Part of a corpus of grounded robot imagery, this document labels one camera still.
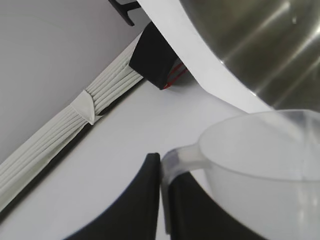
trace stainless steel bowl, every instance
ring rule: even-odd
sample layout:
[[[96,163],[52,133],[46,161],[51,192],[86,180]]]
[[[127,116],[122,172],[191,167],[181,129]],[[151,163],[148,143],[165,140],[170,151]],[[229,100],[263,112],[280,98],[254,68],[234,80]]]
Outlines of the stainless steel bowl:
[[[180,0],[216,56],[275,109],[320,111],[320,0]]]

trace white surface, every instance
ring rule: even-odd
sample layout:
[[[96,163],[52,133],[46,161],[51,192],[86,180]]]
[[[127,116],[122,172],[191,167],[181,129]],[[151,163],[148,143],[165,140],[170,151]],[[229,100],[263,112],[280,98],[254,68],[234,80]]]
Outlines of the white surface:
[[[0,163],[66,107],[144,29],[108,0],[0,0]]]
[[[2,240],[57,240],[98,216],[122,193],[147,153],[162,156],[243,112],[186,74],[159,91],[145,82],[106,115],[0,226]],[[160,203],[157,240],[168,240]]]
[[[198,34],[179,0],[138,2],[208,93],[248,113],[270,109],[220,63]]]

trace measuring cup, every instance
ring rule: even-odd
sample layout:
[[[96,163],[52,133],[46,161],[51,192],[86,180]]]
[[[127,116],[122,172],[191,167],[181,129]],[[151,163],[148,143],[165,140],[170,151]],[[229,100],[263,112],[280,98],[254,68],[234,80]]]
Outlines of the measuring cup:
[[[162,160],[165,208],[170,183],[195,169],[204,169],[213,200],[262,237],[320,239],[320,113],[280,110],[227,119],[196,144],[168,152]]]

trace measuring cup handle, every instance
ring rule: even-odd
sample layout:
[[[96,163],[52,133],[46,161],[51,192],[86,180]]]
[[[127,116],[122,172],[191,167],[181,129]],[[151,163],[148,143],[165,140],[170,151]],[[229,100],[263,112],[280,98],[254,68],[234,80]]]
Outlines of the measuring cup handle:
[[[210,161],[204,157],[199,145],[193,144],[169,151],[161,160],[161,195],[164,210],[165,230],[171,232],[171,217],[169,208],[169,185],[181,174],[210,168]]]

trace white ribbed cable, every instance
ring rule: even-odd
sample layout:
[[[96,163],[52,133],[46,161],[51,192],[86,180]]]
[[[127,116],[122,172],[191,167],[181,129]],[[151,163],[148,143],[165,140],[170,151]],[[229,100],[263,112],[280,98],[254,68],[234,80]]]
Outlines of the white ribbed cable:
[[[129,66],[139,35],[69,106],[0,164],[0,211],[98,114],[143,77]]]

